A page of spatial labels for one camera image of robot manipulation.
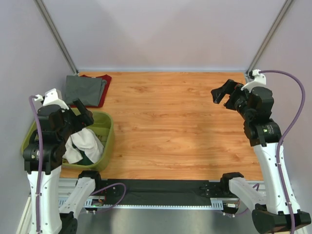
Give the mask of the white and green t-shirt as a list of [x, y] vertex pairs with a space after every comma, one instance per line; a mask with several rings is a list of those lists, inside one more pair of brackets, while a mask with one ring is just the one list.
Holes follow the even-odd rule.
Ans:
[[65, 144], [65, 148], [66, 151], [63, 158], [70, 164], [78, 163], [83, 159], [80, 151], [83, 151], [92, 163], [98, 162], [104, 151], [103, 144], [96, 134], [88, 128], [84, 128], [70, 135]]

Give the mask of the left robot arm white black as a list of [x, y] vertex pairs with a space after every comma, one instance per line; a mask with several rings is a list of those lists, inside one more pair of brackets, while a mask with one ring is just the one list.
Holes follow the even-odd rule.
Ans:
[[31, 187], [32, 234], [75, 234], [78, 216], [87, 198], [102, 191], [98, 171], [82, 171], [74, 191], [59, 206], [59, 178], [65, 144], [69, 137], [94, 123], [93, 114], [79, 100], [74, 105], [80, 114], [60, 104], [47, 104], [35, 109], [34, 96], [29, 98], [36, 130], [23, 150], [24, 169]]

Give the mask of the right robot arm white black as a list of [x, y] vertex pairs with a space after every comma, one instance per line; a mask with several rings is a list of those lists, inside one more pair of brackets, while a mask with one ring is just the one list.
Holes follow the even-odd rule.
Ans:
[[237, 111], [244, 119], [244, 133], [259, 161], [266, 194], [252, 188], [240, 173], [222, 176], [220, 192], [227, 197], [236, 195], [251, 211], [260, 234], [290, 232], [311, 224], [311, 215], [301, 210], [288, 178], [283, 156], [280, 128], [271, 119], [273, 93], [263, 85], [250, 86], [227, 80], [211, 91], [213, 102], [229, 99], [225, 108]]

